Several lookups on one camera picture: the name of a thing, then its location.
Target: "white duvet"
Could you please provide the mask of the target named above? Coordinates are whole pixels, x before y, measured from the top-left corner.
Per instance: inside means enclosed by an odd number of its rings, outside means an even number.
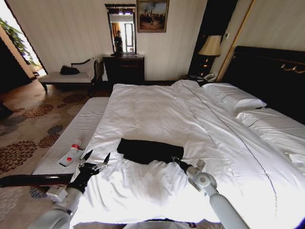
[[[170,87],[114,86],[86,148],[93,149],[93,163],[111,152],[109,167],[90,179],[73,225],[164,218],[218,221],[208,197],[188,183],[178,165],[125,160],[116,151],[122,137],[183,146],[183,160],[189,164],[203,159],[217,190],[251,228],[293,228],[305,216],[305,177],[209,100],[196,82],[178,81]]]

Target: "telephone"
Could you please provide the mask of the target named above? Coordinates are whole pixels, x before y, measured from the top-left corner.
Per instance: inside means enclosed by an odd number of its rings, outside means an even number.
[[[215,82],[217,76],[215,75],[215,73],[210,73],[210,74],[207,74],[204,79],[209,82],[209,83],[212,83],[212,82]]]

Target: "lampshade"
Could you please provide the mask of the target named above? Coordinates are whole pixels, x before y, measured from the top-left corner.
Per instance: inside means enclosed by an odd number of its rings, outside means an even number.
[[[208,36],[202,49],[198,52],[199,55],[219,56],[220,55],[220,35]]]

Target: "dark headboard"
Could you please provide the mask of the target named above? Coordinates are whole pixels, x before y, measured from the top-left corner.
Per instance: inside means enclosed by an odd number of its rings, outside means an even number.
[[[222,83],[305,124],[305,52],[237,46]]]

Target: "small bottle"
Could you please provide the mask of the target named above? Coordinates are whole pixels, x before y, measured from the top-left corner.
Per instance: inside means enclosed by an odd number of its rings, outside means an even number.
[[[80,150],[81,141],[75,140],[74,144],[72,144],[70,150],[68,153],[66,153],[58,162],[60,165],[64,167],[68,167],[71,165],[74,161],[76,161],[82,154],[83,151]]]

